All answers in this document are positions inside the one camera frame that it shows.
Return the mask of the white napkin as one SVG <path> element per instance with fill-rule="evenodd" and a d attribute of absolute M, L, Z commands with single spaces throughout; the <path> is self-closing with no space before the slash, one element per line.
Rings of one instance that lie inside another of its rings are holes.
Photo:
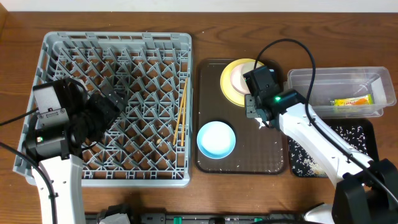
<path fill-rule="evenodd" d="M 259 129 L 265 127 L 265 128 L 270 128 L 269 122 L 268 121 L 263 121 L 262 118 L 254 118 L 258 123 L 259 123 Z"/>

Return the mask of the light blue bowl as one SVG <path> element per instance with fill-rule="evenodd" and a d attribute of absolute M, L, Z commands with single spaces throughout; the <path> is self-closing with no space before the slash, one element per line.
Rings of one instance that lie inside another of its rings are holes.
<path fill-rule="evenodd" d="M 223 159 L 236 145 L 236 135 L 231 126 L 221 121 L 204 124 L 197 134 L 199 151 L 210 159 Z"/>

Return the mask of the wooden chopstick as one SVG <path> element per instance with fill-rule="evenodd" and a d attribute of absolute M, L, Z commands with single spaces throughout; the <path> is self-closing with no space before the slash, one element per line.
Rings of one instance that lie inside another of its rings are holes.
<path fill-rule="evenodd" d="M 182 135 L 181 135 L 181 146 L 183 147 L 185 145 L 185 118 L 186 118 L 186 105 L 187 105 L 187 92 L 185 93 L 184 96 L 184 101 L 183 101 L 183 108 L 182 108 Z"/>
<path fill-rule="evenodd" d="M 178 126 L 180 124 L 180 118 L 181 118 L 181 115 L 182 115 L 183 105 L 184 105 L 184 102 L 185 102 L 185 95 L 186 95 L 186 92 L 187 92 L 186 91 L 187 82 L 188 82 L 188 77 L 185 78 L 184 88 L 183 88 L 183 95 L 182 95 L 182 98 L 181 98 L 180 107 L 178 109 L 177 124 L 176 124 L 175 131 L 174 131 L 173 145 L 176 145 L 176 143 L 177 143 Z"/>

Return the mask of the green orange snack wrapper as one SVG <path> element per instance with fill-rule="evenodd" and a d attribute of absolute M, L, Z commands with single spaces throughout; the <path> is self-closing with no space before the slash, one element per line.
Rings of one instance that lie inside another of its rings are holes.
<path fill-rule="evenodd" d="M 331 100 L 332 106 L 354 106 L 354 105 L 373 105 L 373 98 L 371 94 L 357 96 L 352 98 L 342 98 Z"/>

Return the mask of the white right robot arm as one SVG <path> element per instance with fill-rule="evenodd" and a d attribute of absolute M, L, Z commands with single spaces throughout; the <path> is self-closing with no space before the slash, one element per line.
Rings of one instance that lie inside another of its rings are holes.
<path fill-rule="evenodd" d="M 335 187 L 333 203 L 317 205 L 303 223 L 397 223 L 397 167 L 374 161 L 336 134 L 297 91 L 245 95 L 248 118 L 259 118 L 307 151 Z"/>

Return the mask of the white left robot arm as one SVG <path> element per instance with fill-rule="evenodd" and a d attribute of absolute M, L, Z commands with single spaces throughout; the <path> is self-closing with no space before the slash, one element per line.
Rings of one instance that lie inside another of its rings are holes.
<path fill-rule="evenodd" d="M 84 143 L 98 143 L 127 104 L 112 86 L 89 93 L 64 78 L 32 89 L 37 111 L 24 140 L 39 191 L 43 223 L 85 223 L 81 175 Z"/>

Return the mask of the grey plastic dishwasher rack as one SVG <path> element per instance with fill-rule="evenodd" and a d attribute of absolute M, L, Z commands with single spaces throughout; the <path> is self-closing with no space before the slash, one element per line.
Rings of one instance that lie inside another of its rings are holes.
<path fill-rule="evenodd" d="M 192 145 L 192 38 L 186 33 L 49 32 L 34 84 L 63 78 L 97 93 L 104 78 L 126 97 L 126 109 L 99 143 L 83 151 L 84 187 L 184 187 L 190 181 Z M 173 145 L 185 78 L 182 119 Z"/>

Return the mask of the black food waste tray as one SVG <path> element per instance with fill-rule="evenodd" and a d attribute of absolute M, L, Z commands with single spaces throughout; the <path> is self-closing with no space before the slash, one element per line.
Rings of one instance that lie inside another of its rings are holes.
<path fill-rule="evenodd" d="M 324 119 L 329 127 L 359 152 L 379 161 L 372 123 L 367 119 Z M 327 178 L 326 173 L 292 138 L 287 138 L 290 170 L 301 178 Z"/>

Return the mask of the clear plastic waste bin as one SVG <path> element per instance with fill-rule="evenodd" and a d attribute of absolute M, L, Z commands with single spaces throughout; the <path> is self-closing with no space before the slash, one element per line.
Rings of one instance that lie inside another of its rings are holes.
<path fill-rule="evenodd" d="M 371 105 L 335 106 L 337 99 L 370 95 Z M 340 67 L 316 69 L 310 105 L 319 117 L 368 118 L 383 115 L 397 103 L 391 76 L 385 67 Z"/>

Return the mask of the pink small plate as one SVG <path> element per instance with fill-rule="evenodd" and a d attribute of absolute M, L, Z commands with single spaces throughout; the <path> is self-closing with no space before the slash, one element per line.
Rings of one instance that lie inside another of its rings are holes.
<path fill-rule="evenodd" d="M 240 94 L 246 95 L 250 94 L 249 88 L 243 75 L 247 72 L 253 70 L 254 62 L 246 62 L 237 65 L 233 68 L 230 76 L 230 82 L 232 87 Z"/>

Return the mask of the yellow plate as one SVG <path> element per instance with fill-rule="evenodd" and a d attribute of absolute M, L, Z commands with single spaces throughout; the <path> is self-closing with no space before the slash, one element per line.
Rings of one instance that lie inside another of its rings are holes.
<path fill-rule="evenodd" d="M 242 63 L 246 63 L 246 62 L 254 62 L 255 63 L 255 60 L 250 59 L 250 58 L 242 58 L 242 59 L 234 60 L 224 68 L 224 70 L 221 73 L 221 77 L 220 77 L 220 87 L 221 87 L 221 91 L 223 92 L 224 96 L 230 102 L 232 102 L 234 105 L 237 105 L 240 107 L 244 107 L 244 96 L 245 95 L 238 93 L 232 87 L 231 82 L 230 82 L 230 76 L 231 76 L 231 72 L 234 67 L 236 67 L 237 65 L 240 65 Z"/>

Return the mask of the dark brown serving tray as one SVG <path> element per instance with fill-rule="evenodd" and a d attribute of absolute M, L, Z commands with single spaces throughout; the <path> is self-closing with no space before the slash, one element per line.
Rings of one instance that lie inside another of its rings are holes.
<path fill-rule="evenodd" d="M 260 128 L 254 119 L 248 119 L 243 107 L 227 100 L 221 91 L 221 72 L 231 59 L 205 59 L 198 66 L 197 128 L 211 121 L 228 124 L 236 135 L 236 144 L 230 155 L 210 159 L 195 147 L 195 164 L 206 173 L 277 175 L 287 167 L 282 133 L 275 129 Z"/>

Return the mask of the rice and food scraps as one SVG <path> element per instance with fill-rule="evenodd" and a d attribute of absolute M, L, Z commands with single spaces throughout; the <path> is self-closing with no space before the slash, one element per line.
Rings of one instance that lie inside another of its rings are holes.
<path fill-rule="evenodd" d="M 370 137 L 360 125 L 331 125 L 348 144 L 359 152 L 369 156 L 370 147 L 368 141 Z M 291 171 L 297 177 L 321 177 L 326 178 L 325 171 L 314 161 L 303 147 L 291 138 L 288 138 L 289 159 Z"/>

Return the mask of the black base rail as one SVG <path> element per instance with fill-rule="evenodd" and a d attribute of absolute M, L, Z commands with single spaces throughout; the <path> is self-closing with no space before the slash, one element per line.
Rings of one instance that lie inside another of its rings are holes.
<path fill-rule="evenodd" d="M 131 223 L 144 223 L 144 224 L 209 224 L 209 223 L 225 223 L 225 224 L 242 224 L 254 223 L 263 220 L 294 220 L 295 223 L 303 221 L 301 215 L 294 214 L 267 214 L 267 215 L 220 215 L 220 214 L 171 214 L 171 213 L 143 213 L 132 214 L 129 217 Z"/>

